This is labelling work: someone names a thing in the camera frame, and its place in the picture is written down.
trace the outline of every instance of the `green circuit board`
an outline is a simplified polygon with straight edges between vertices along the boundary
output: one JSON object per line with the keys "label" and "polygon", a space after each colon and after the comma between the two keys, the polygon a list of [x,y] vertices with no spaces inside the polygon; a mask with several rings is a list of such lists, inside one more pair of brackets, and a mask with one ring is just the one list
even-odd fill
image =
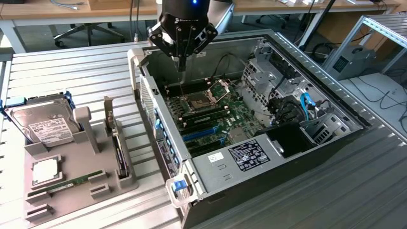
{"label": "green circuit board", "polygon": [[[240,139],[244,140],[244,138],[253,137],[256,131],[264,128],[253,117],[253,114],[244,102],[239,100],[240,95],[237,91],[231,86],[228,86],[228,89],[229,93],[216,103],[212,103],[208,99],[207,91],[185,94],[184,97],[171,97],[165,101],[181,136],[192,135],[208,128],[216,128],[216,132],[213,134],[185,141],[185,145],[192,157],[199,156],[208,151],[211,152],[211,149],[213,148],[204,146],[213,145],[217,141],[221,143],[220,145],[215,144],[219,148],[229,146],[237,143]],[[209,90],[215,99],[219,99],[225,94],[225,89],[219,83],[215,84]],[[213,121],[205,121],[205,118],[201,119],[203,121],[197,120],[199,124],[205,125],[205,127],[201,130],[183,135],[183,131],[187,130],[188,127],[184,128],[184,123],[179,118],[181,116],[185,117],[192,114],[200,114],[200,112],[211,111],[215,108],[221,110],[219,119]],[[199,149],[199,146],[204,149],[195,152],[195,149]]]}

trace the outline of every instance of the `hard drive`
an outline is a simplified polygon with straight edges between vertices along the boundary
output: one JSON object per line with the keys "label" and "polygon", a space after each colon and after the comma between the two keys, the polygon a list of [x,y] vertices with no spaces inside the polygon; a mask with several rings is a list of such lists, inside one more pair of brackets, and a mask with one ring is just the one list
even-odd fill
{"label": "hard drive", "polygon": [[28,99],[8,99],[1,113],[29,144],[42,142],[46,147],[53,147],[70,142],[72,134],[81,130],[73,120],[73,108],[70,94],[65,92]]}

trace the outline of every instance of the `hard drive label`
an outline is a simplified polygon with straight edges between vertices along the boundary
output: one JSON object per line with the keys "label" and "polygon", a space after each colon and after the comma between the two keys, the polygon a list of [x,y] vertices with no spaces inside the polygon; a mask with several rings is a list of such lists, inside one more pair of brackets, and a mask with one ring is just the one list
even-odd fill
{"label": "hard drive label", "polygon": [[229,148],[229,153],[241,171],[248,171],[269,161],[256,140]]}
{"label": "hard drive label", "polygon": [[33,123],[28,126],[44,144],[72,138],[72,133],[64,118]]}

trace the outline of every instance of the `blue pcie slot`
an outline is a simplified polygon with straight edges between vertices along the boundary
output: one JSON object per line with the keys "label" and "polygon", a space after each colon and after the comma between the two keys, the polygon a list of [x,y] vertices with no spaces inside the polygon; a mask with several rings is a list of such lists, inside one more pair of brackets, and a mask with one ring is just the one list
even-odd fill
{"label": "blue pcie slot", "polygon": [[200,132],[197,132],[197,133],[195,133],[195,134],[191,134],[191,135],[188,135],[188,136],[184,136],[184,137],[183,137],[183,140],[184,140],[184,142],[187,142],[187,141],[189,141],[189,140],[193,140],[195,138],[199,138],[199,137],[204,137],[204,136],[212,135],[212,134],[216,133],[216,130],[217,130],[217,126],[209,128],[209,129],[207,129],[207,130],[203,130],[203,131],[200,131]]}

